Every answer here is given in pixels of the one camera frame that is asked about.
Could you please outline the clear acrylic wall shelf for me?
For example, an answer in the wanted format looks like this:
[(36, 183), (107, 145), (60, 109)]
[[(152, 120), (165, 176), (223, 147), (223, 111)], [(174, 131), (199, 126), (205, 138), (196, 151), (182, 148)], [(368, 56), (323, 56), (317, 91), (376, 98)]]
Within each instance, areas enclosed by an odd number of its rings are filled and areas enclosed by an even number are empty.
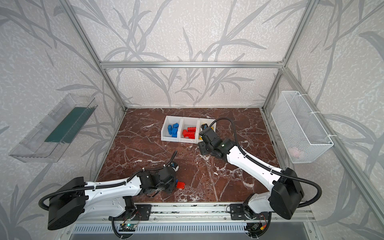
[(9, 155), (24, 163), (56, 163), (98, 104), (96, 98), (67, 94)]

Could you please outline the red long lego brick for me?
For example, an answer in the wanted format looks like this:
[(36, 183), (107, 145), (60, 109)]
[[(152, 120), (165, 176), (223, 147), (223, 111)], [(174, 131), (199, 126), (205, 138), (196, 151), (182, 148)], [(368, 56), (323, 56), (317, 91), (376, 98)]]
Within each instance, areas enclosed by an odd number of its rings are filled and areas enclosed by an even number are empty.
[(196, 138), (196, 133), (195, 132), (188, 132), (188, 136), (186, 138), (188, 138), (188, 139), (195, 139)]

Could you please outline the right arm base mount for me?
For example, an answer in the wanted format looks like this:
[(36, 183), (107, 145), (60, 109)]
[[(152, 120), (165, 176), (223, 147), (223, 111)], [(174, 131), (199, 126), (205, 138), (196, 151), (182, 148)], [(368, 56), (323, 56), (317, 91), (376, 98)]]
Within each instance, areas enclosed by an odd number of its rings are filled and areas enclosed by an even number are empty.
[(231, 220), (234, 221), (268, 220), (270, 216), (270, 212), (256, 214), (248, 207), (244, 208), (243, 204), (230, 204), (227, 212), (231, 215)]

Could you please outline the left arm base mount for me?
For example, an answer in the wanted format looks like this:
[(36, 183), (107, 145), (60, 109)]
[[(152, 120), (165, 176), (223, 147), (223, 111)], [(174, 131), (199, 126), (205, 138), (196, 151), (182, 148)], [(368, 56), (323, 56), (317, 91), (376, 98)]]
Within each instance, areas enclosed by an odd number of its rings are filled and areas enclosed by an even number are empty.
[(128, 206), (117, 219), (122, 221), (148, 221), (151, 215), (151, 209), (151, 204)]

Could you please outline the white three-compartment sorting bin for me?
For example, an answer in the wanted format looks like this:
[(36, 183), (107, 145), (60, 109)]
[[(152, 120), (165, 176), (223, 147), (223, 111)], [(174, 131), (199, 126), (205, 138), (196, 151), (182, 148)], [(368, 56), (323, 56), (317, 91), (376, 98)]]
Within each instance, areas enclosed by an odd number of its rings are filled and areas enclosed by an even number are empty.
[(161, 130), (164, 142), (197, 144), (202, 142), (202, 125), (209, 126), (214, 119), (166, 116)]

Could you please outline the pink object in basket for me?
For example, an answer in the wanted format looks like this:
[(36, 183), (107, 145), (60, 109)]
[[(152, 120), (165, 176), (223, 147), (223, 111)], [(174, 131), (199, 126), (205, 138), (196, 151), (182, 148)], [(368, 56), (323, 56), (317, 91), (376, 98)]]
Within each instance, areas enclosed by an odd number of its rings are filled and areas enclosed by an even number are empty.
[(303, 151), (298, 149), (297, 147), (289, 148), (289, 153), (292, 158), (300, 159), (303, 156)]

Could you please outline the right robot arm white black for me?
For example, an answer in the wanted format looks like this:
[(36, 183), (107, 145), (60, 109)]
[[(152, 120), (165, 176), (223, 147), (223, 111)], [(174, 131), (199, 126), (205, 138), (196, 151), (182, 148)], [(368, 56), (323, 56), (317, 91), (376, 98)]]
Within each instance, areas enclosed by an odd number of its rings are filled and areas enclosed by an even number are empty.
[(267, 192), (251, 194), (243, 202), (243, 211), (248, 219), (255, 219), (258, 214), (274, 212), (290, 220), (296, 209), (309, 206), (322, 196), (322, 188), (318, 184), (299, 178), (294, 170), (282, 170), (261, 161), (235, 141), (222, 140), (207, 124), (203, 124), (201, 128), (199, 135), (202, 141), (198, 145), (203, 156), (211, 155), (225, 160), (267, 188)]

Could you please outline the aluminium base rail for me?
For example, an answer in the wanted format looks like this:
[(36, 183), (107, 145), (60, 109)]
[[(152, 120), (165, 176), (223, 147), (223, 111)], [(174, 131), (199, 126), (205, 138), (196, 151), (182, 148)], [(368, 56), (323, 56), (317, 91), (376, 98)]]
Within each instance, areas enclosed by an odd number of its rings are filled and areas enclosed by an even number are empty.
[[(226, 202), (205, 203), (152, 203), (151, 215), (148, 221), (122, 221), (117, 223), (227, 223), (234, 222), (227, 212), (230, 204)], [(240, 220), (239, 222), (250, 223), (252, 221)]]

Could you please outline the green circuit board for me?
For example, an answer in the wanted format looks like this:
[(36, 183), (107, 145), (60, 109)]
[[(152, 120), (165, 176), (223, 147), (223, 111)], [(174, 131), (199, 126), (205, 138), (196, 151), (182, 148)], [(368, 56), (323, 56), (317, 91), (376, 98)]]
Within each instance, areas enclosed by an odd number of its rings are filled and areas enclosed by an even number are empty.
[(135, 232), (137, 227), (137, 224), (120, 224), (119, 232)]

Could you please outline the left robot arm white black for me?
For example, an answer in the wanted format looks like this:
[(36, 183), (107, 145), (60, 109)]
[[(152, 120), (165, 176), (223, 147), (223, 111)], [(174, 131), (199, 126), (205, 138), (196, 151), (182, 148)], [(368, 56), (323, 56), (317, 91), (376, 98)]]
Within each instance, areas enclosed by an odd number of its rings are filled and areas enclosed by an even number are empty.
[(128, 219), (137, 211), (134, 196), (171, 193), (177, 185), (179, 166), (170, 163), (154, 170), (141, 170), (129, 178), (107, 182), (85, 182), (74, 178), (58, 191), (39, 200), (49, 212), (48, 230), (59, 230), (76, 220), (122, 216)]

